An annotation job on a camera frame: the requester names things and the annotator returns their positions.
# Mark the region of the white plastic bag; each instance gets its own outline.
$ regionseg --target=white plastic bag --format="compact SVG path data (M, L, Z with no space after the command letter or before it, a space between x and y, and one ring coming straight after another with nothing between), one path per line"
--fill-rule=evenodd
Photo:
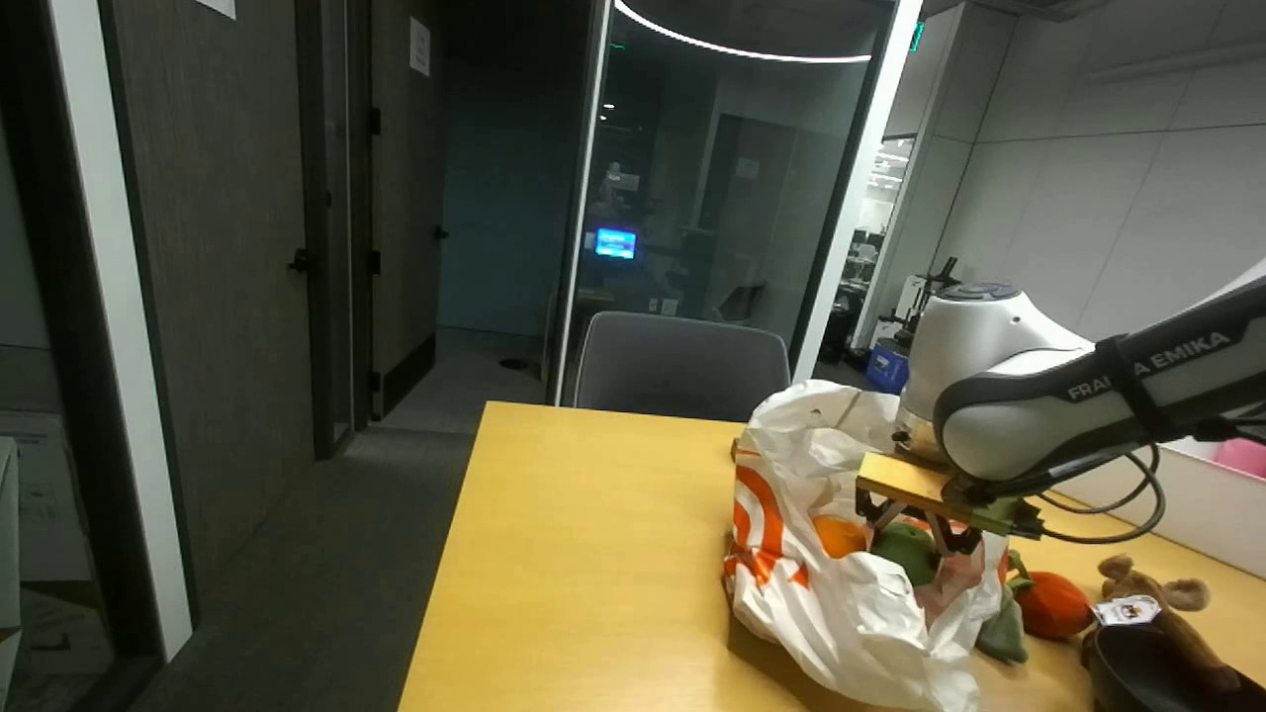
M969 651L1002 604L996 557L979 546L980 580L926 615L904 566L828 549L816 520L855 520L855 471L882 450L896 398L844 384L794 384L755 409L736 450L731 615L755 636L852 702L877 709L979 709Z

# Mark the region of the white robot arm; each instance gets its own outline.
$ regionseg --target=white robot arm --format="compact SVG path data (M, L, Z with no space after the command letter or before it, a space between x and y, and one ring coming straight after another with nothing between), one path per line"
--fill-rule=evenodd
M1080 340L1026 294L956 284L909 348L898 447L979 497L1038 493L1144 442L1261 438L1266 261L1133 335Z

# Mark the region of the office chair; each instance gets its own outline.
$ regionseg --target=office chair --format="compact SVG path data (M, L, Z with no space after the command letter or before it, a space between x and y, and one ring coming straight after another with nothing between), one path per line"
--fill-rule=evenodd
M786 348L777 332L652 311L596 311L583 340L573 404L749 419L786 388Z

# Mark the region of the monitor screen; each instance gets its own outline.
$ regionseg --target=monitor screen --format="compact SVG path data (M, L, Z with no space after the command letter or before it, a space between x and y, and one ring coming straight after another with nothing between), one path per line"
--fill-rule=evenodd
M594 233L594 255L609 261L632 261L638 257L638 230L600 226Z

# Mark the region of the ceiling light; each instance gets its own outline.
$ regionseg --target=ceiling light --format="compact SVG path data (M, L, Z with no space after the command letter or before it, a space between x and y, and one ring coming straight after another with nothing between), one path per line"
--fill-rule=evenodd
M869 63L869 55L777 55L777 53L749 53L749 46L708 42L699 36L685 36L685 30L666 29L666 25L652 25L650 15L638 15L627 0L615 0L615 7L620 15L631 15L632 25L640 25L640 29L657 30L657 36L667 36L674 42L687 42L687 46L715 53L715 55L736 55L736 61L755 61L755 63Z

